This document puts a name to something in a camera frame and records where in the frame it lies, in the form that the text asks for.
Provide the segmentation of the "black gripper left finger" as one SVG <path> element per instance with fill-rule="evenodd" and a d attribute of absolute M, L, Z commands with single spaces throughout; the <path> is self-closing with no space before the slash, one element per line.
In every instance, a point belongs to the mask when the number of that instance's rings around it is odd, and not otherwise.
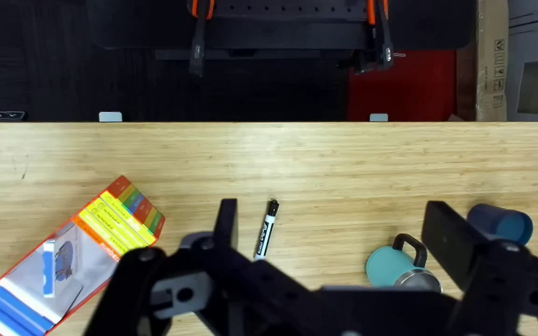
<path fill-rule="evenodd" d="M 212 242 L 216 250 L 233 248 L 236 244 L 236 199 L 223 197 L 218 205 Z"/>

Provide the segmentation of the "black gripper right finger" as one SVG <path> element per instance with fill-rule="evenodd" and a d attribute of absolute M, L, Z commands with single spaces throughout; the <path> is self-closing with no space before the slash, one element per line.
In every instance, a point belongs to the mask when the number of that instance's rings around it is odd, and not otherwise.
<path fill-rule="evenodd" d="M 419 238 L 459 289 L 468 281 L 474 251 L 487 242 L 446 201 L 425 203 Z"/>

